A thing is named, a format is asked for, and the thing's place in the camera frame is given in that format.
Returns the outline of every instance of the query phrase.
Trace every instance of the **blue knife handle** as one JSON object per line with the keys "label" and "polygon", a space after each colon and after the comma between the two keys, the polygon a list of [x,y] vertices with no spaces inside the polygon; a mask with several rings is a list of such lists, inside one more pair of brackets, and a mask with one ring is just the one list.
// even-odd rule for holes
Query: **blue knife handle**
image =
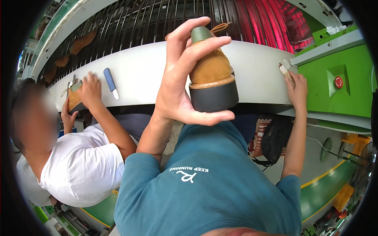
{"label": "blue knife handle", "polygon": [[110,91],[113,92],[113,90],[116,89],[116,85],[114,84],[113,76],[110,73],[109,68],[104,69],[104,76],[105,76],[106,82],[108,83]]}

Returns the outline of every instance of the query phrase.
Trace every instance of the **knife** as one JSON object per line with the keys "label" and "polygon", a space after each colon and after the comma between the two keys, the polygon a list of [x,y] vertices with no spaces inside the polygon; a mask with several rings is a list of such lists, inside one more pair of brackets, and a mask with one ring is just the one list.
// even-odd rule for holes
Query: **knife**
{"label": "knife", "polygon": [[113,76],[110,73],[109,68],[104,69],[104,76],[105,76],[106,82],[108,83],[109,89],[112,92],[114,98],[118,100],[119,96],[118,96],[118,93],[117,93],[116,85],[114,83]]}

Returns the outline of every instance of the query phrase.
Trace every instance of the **white cloth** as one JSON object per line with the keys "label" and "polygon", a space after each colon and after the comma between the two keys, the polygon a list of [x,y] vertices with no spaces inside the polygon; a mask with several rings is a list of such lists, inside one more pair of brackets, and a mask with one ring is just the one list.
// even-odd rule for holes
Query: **white cloth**
{"label": "white cloth", "polygon": [[58,139],[39,185],[66,205],[90,207],[120,186],[123,170],[118,147],[96,124]]}
{"label": "white cloth", "polygon": [[330,35],[333,35],[333,34],[335,34],[335,33],[338,33],[338,32],[340,32],[340,31],[342,31],[342,30],[345,30],[346,28],[347,28],[347,27],[346,27],[345,25],[340,26],[340,27],[337,27],[337,26],[336,26],[335,28],[328,26],[327,29],[326,29],[325,31],[327,31]]}
{"label": "white cloth", "polygon": [[34,205],[39,207],[51,206],[49,199],[51,194],[39,186],[37,177],[23,155],[17,161],[16,168],[24,198],[29,199]]}

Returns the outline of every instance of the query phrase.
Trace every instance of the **conveyor belt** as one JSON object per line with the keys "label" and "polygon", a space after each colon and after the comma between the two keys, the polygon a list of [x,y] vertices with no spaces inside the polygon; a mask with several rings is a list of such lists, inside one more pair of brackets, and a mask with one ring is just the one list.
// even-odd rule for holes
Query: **conveyor belt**
{"label": "conveyor belt", "polygon": [[[232,24],[217,36],[229,35],[233,40],[247,41],[293,52],[286,26],[288,14],[301,18],[300,11],[284,0],[119,0],[100,10],[77,27],[48,59],[37,81],[54,66],[56,59],[70,54],[69,47],[78,37],[92,30],[93,41],[77,55],[70,55],[64,68],[58,68],[49,84],[98,58],[164,37],[188,19],[209,16],[209,29],[223,22]],[[302,29],[305,20],[298,21]]]}

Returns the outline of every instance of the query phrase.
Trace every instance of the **white conveyor surface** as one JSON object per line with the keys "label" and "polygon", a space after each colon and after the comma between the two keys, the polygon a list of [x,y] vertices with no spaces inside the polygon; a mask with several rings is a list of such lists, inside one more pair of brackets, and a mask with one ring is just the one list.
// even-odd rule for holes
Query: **white conveyor surface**
{"label": "white conveyor surface", "polygon": [[[290,104],[284,77],[278,68],[283,59],[294,54],[255,43],[232,41],[222,47],[235,71],[241,103]],[[154,104],[166,63],[166,42],[151,43],[107,55],[71,72],[50,88],[58,111],[65,96],[61,93],[73,79],[82,79],[88,71],[102,80],[105,106]],[[119,94],[116,100],[109,90],[103,70],[109,67]],[[189,93],[187,78],[186,89]]]}

